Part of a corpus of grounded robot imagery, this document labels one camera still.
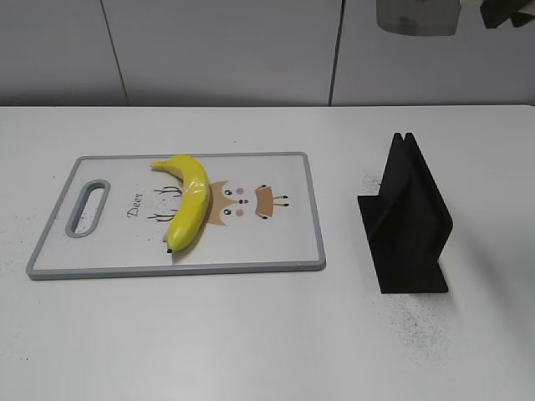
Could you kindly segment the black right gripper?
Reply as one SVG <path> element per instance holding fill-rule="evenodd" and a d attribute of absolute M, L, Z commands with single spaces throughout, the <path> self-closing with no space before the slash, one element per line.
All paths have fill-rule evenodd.
<path fill-rule="evenodd" d="M 486 28 L 497 28 L 507 20 L 520 28 L 534 21 L 534 1 L 484 0 L 480 12 Z"/>

